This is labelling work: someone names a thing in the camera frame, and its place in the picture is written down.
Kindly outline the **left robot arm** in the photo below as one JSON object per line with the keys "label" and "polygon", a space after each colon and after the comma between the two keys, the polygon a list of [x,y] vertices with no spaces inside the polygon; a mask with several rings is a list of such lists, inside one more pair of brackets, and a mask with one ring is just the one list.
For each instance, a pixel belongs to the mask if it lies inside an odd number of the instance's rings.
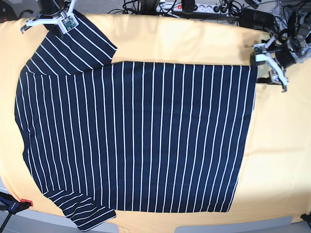
{"label": "left robot arm", "polygon": [[295,18],[290,17],[287,28],[277,35],[253,45],[250,65],[267,64],[270,67],[268,77],[257,78],[257,83],[281,85],[282,91],[286,92],[289,84],[285,75],[287,68],[311,58],[311,9],[303,9],[308,3],[309,0],[303,0],[284,6],[293,9]]}

